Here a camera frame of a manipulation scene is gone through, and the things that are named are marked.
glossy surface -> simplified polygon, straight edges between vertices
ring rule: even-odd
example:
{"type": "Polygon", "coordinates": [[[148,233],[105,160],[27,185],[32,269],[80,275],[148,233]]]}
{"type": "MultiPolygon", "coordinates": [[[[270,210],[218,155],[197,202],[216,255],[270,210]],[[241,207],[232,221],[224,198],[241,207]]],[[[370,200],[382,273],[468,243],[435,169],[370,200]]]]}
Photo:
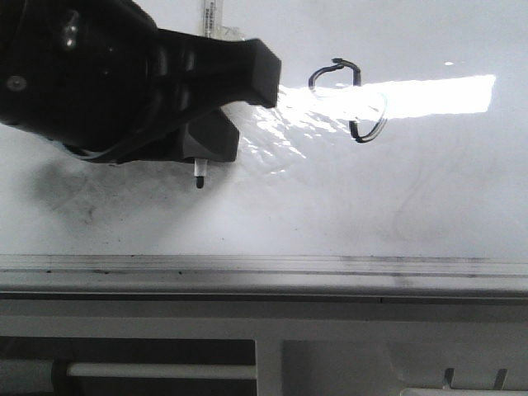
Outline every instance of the glossy surface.
{"type": "MultiPolygon", "coordinates": [[[[201,32],[201,2],[140,3],[201,32]]],[[[238,161],[211,164],[198,191],[192,166],[80,163],[2,127],[0,252],[526,258],[527,21],[517,0],[224,0],[224,24],[284,67],[277,109],[227,109],[238,161]],[[363,71],[351,102],[389,99],[371,144],[344,121],[364,101],[306,90],[337,56],[363,71]]]]}

black plastic bracket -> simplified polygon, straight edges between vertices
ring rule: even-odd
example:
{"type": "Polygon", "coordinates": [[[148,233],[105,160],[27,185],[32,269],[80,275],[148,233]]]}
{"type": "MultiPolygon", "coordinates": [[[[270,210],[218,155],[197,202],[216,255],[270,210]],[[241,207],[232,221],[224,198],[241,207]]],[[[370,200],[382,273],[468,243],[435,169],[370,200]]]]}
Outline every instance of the black plastic bracket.
{"type": "Polygon", "coordinates": [[[260,40],[227,42],[159,31],[153,85],[124,139],[103,152],[64,146],[93,163],[236,159],[239,132],[220,110],[233,101],[274,107],[280,60],[260,40]]]}

screw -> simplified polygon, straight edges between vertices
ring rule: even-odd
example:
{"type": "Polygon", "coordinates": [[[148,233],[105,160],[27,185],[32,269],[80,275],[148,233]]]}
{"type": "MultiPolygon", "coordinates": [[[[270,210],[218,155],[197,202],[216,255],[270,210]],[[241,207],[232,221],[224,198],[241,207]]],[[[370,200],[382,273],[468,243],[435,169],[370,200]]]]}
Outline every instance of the screw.
{"type": "Polygon", "coordinates": [[[27,88],[27,81],[21,76],[11,76],[7,79],[7,88],[13,92],[21,92],[27,88]]]}

white rod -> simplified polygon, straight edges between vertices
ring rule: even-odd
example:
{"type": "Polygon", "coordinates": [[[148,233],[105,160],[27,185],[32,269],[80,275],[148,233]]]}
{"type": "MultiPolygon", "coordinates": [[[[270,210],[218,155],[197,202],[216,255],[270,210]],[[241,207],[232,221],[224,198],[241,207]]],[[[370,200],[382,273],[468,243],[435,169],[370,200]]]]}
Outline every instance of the white rod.
{"type": "Polygon", "coordinates": [[[67,373],[70,377],[255,380],[257,367],[254,365],[72,363],[67,373]]]}

white surface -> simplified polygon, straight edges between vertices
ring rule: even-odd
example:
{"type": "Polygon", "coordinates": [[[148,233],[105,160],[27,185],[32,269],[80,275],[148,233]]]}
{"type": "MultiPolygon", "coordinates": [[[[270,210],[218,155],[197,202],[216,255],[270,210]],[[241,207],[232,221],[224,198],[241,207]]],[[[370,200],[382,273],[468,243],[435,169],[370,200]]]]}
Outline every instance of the white surface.
{"type": "MultiPolygon", "coordinates": [[[[140,3],[200,33],[201,1],[140,3]]],[[[527,21],[517,0],[224,0],[283,60],[278,110],[228,108],[238,161],[198,191],[192,166],[80,163],[2,127],[0,252],[526,258],[527,21]],[[291,100],[336,56],[364,83],[496,79],[488,109],[396,117],[359,145],[291,100]]]]}
{"type": "Polygon", "coordinates": [[[256,380],[254,365],[141,365],[122,363],[72,363],[70,377],[186,378],[205,380],[256,380]]]}

